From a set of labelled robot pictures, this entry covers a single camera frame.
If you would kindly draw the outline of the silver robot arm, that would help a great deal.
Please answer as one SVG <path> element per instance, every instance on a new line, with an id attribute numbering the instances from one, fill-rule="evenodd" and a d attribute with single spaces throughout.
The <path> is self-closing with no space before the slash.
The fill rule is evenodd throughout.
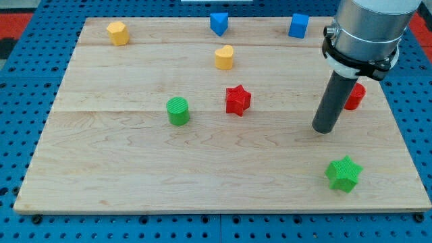
<path id="1" fill-rule="evenodd" d="M 383 80 L 420 0 L 341 0 L 323 29 L 322 53 L 337 77 Z"/>

